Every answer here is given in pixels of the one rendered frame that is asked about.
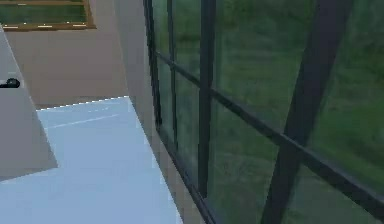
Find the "black framed window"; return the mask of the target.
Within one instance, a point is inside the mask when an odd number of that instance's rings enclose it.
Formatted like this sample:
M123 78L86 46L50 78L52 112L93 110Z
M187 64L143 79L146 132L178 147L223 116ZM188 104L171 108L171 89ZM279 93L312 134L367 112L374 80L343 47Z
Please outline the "black framed window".
M205 224L384 224L384 0L143 0Z

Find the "wooden framed window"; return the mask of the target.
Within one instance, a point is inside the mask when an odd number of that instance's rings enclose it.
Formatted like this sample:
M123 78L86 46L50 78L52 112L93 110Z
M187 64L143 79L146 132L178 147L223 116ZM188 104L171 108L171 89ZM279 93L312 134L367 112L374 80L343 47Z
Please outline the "wooden framed window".
M95 29L90 0L0 0L7 32Z

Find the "grey room door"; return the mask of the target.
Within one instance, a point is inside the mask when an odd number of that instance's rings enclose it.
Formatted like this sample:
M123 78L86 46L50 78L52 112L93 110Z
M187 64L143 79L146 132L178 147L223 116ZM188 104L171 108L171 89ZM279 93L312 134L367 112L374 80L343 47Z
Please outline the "grey room door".
M9 78L19 88L0 88L0 182L58 167L24 77L0 25L0 84Z

